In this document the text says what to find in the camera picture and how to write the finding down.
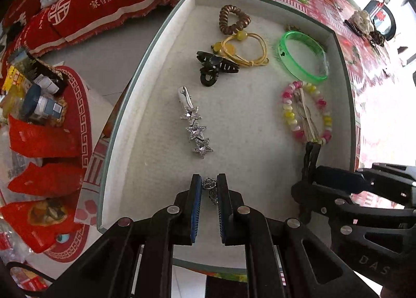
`green bracelet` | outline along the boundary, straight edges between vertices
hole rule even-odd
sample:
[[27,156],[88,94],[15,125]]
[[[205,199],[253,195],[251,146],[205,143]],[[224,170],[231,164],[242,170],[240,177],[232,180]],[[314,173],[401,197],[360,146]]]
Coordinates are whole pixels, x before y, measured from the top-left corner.
[[[319,66],[319,75],[313,75],[303,69],[289,54],[288,48],[286,46],[287,40],[295,40],[302,42],[307,47],[309,47],[315,55],[318,57],[320,66]],[[319,84],[328,78],[328,61],[324,49],[311,37],[300,33],[299,31],[288,31],[286,32],[280,42],[275,47],[276,57],[278,60],[281,60],[289,72],[294,75],[298,80],[306,81],[313,84]]]

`blue lid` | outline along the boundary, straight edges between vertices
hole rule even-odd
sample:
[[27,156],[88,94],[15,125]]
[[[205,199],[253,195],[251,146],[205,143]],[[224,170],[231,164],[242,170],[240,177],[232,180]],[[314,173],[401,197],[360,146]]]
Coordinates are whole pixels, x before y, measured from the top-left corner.
[[29,88],[26,96],[24,97],[22,108],[20,109],[20,114],[23,117],[29,118],[32,113],[34,113],[41,92],[42,88],[37,84],[32,84],[32,86]]

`red plastic bag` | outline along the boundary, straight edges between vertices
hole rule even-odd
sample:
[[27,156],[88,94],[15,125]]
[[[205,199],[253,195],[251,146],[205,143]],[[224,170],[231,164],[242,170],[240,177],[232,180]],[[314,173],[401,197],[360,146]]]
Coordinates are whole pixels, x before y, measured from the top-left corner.
[[80,144],[69,130],[22,122],[9,116],[10,148],[26,157],[78,157]]
[[68,163],[49,163],[41,168],[30,163],[8,188],[28,195],[61,197],[81,187],[84,173],[85,169]]
[[10,203],[0,212],[27,246],[40,253],[55,244],[57,235],[82,227],[74,222],[78,196],[76,192],[66,197]]

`metal screw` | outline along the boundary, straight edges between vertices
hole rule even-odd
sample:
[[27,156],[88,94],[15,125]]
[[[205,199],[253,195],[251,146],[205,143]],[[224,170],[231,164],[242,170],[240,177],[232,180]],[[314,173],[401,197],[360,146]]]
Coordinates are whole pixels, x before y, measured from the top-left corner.
[[176,205],[171,205],[167,208],[168,213],[170,213],[171,215],[175,215],[179,212],[179,207]]
[[342,233],[343,235],[349,235],[351,232],[352,232],[352,227],[351,227],[351,226],[344,225],[344,226],[341,228],[341,233]]
[[335,204],[337,204],[337,205],[342,205],[342,204],[345,204],[345,201],[344,201],[342,198],[337,198],[337,199],[335,200]]
[[296,229],[297,227],[300,227],[300,222],[296,218],[290,218],[288,219],[288,226],[292,229]]
[[248,213],[250,213],[250,208],[245,205],[239,206],[237,212],[241,215],[247,215]]
[[132,220],[129,217],[123,217],[117,221],[117,224],[121,227],[126,227],[129,226],[131,222]]

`brown coil hair tie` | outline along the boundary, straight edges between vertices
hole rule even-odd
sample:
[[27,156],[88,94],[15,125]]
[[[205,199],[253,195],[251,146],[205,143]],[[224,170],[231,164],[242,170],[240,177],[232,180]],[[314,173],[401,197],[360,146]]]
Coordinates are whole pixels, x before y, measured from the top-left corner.
[[[238,21],[232,26],[228,25],[228,14],[236,14],[238,16]],[[232,35],[238,31],[246,28],[251,22],[250,16],[243,12],[240,8],[237,8],[235,5],[225,5],[221,8],[220,11],[220,30],[224,35]]]

